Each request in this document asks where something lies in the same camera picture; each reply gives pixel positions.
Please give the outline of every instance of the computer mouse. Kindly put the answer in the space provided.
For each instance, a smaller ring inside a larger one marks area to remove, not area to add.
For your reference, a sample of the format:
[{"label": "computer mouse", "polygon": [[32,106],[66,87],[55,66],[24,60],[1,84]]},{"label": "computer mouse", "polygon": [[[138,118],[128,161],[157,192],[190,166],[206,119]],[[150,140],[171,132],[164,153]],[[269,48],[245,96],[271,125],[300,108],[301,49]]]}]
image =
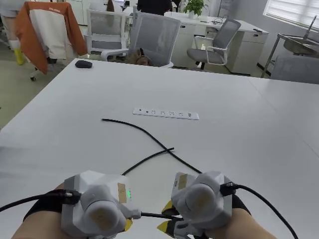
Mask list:
[{"label": "computer mouse", "polygon": [[77,68],[92,68],[92,62],[79,60],[75,63]]}]

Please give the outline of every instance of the green plant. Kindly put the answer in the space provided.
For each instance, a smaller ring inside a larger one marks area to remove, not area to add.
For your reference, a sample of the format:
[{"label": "green plant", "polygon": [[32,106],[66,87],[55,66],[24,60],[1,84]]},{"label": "green plant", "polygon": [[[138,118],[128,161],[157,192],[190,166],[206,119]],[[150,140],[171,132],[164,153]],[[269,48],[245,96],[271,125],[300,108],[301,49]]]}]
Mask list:
[{"label": "green plant", "polygon": [[184,8],[184,12],[194,11],[194,14],[200,16],[204,6],[204,0],[188,0],[187,6]]}]

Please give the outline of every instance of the potted plant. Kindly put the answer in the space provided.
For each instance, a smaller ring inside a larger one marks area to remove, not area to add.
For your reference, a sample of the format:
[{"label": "potted plant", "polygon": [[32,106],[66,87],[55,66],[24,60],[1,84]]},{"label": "potted plant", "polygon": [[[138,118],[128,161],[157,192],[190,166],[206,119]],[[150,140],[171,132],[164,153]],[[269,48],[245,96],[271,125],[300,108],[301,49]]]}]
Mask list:
[{"label": "potted plant", "polygon": [[188,14],[189,18],[194,18],[195,15],[200,16],[204,7],[204,0],[188,0],[184,12]]}]

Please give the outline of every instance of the desk drawer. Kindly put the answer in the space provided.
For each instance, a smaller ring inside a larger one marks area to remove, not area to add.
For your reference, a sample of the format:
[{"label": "desk drawer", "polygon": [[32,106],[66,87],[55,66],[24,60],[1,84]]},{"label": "desk drawer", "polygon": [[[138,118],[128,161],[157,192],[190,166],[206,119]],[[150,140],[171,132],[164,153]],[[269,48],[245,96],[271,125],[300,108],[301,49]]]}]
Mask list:
[{"label": "desk drawer", "polygon": [[265,43],[268,35],[259,32],[245,32],[243,41]]},{"label": "desk drawer", "polygon": [[196,25],[182,23],[179,28],[179,34],[192,34],[194,35]]}]

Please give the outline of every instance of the black cable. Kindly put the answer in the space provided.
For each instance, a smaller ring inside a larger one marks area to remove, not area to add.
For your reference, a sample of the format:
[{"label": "black cable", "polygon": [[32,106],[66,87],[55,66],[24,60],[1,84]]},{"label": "black cable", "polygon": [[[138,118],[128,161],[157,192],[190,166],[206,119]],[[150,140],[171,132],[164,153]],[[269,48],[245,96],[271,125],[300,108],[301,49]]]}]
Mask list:
[{"label": "black cable", "polygon": [[167,216],[162,214],[156,214],[156,213],[141,213],[142,217],[151,217],[151,218],[165,218],[170,220],[182,220],[182,218],[174,217],[174,216]]},{"label": "black cable", "polygon": [[162,150],[161,152],[157,152],[155,154],[152,154],[151,156],[143,159],[142,161],[138,162],[137,164],[133,165],[132,167],[130,167],[128,170],[126,170],[124,173],[122,173],[123,176],[127,175],[129,172],[131,172],[133,169],[135,169],[136,167],[138,167],[139,165],[141,165],[142,163],[148,161],[149,159],[151,158],[154,158],[155,156],[158,156],[159,154],[162,154],[162,153],[166,153],[166,152],[170,152],[171,150],[174,150],[174,148],[168,148],[168,149],[165,149],[165,150]]},{"label": "black cable", "polygon": [[9,208],[13,208],[15,206],[24,204],[24,203],[28,203],[31,201],[35,201],[35,200],[40,200],[40,199],[44,199],[44,198],[56,198],[56,199],[63,199],[63,203],[64,204],[76,204],[79,200],[80,200],[81,194],[77,191],[73,191],[73,190],[53,190],[50,193],[46,193],[46,194],[41,194],[41,195],[37,195],[37,196],[32,196],[32,197],[28,197],[28,198],[24,198],[21,200],[18,200],[16,202],[13,203],[9,203],[5,206],[0,207],[0,212],[7,210]]},{"label": "black cable", "polygon": [[262,195],[257,193],[255,190],[253,190],[253,189],[251,189],[249,187],[246,187],[244,185],[233,184],[233,187],[234,187],[234,189],[239,189],[240,188],[240,189],[246,190],[246,191],[254,194],[260,200],[262,200],[268,207],[271,208],[271,210],[274,211],[274,213],[277,215],[277,217],[286,225],[286,227],[289,229],[289,231],[293,235],[294,239],[298,239],[298,236],[297,236],[296,232],[294,231],[294,229],[292,228],[292,226],[290,226],[290,224],[287,222],[287,220],[280,214],[280,212],[266,198],[264,198]]},{"label": "black cable", "polygon": [[[166,148],[161,142],[159,142],[153,135],[151,135],[149,132],[147,132],[145,129],[135,125],[135,124],[132,124],[132,123],[127,123],[127,122],[124,122],[124,121],[119,121],[119,120],[114,120],[114,119],[102,119],[102,121],[104,122],[113,122],[113,123],[121,123],[121,124],[125,124],[125,125],[128,125],[128,126],[131,126],[131,127],[134,127],[134,128],[137,128],[141,131],[143,131],[144,133],[146,133],[149,137],[152,138],[152,140],[154,140],[159,146],[161,146],[163,149],[168,149]],[[177,155],[175,155],[174,153],[172,153],[171,151],[167,151],[171,156],[173,156],[174,158],[176,158],[179,162],[181,162],[182,164],[184,164],[185,166],[191,168],[192,170],[194,170],[195,172],[197,173],[202,173],[200,170],[198,170],[197,168],[193,167],[192,165],[190,165],[189,163],[185,162],[184,160],[182,160],[180,157],[178,157]]]}]

